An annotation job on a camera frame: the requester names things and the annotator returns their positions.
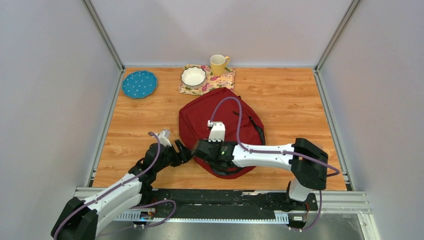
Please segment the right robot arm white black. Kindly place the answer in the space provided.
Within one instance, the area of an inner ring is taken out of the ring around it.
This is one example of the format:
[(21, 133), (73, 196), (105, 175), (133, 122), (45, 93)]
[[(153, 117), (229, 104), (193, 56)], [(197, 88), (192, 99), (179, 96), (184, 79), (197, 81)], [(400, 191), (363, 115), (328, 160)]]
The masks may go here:
[(304, 138), (297, 138), (293, 144), (275, 146), (200, 139), (192, 154), (220, 170), (267, 167), (292, 172), (294, 180), (288, 185), (285, 203), (293, 210), (305, 203), (311, 191), (327, 187), (328, 156)]

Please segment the red backpack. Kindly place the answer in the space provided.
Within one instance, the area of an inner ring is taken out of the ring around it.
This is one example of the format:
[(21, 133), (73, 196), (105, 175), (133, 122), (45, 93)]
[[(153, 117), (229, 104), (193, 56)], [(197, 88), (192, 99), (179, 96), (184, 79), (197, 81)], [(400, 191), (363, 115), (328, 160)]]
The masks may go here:
[(220, 103), (227, 97), (234, 97), (241, 104), (240, 141), (244, 144), (265, 145), (265, 127), (256, 112), (240, 96), (228, 88), (214, 89), (187, 103), (179, 110), (179, 137), (184, 145), (193, 149), (199, 139), (209, 137), (207, 122), (222, 122), (225, 126), (225, 140), (237, 140), (239, 106), (233, 99)]

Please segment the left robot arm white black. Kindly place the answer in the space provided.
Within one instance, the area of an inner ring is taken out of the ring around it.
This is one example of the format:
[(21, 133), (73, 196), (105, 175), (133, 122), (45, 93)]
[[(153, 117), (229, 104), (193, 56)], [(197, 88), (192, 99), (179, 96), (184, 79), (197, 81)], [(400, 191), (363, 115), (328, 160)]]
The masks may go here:
[(94, 240), (116, 217), (136, 205), (152, 206), (158, 172), (178, 167), (192, 159), (192, 152), (180, 140), (175, 145), (153, 143), (120, 180), (85, 199), (70, 199), (51, 230), (55, 240)]

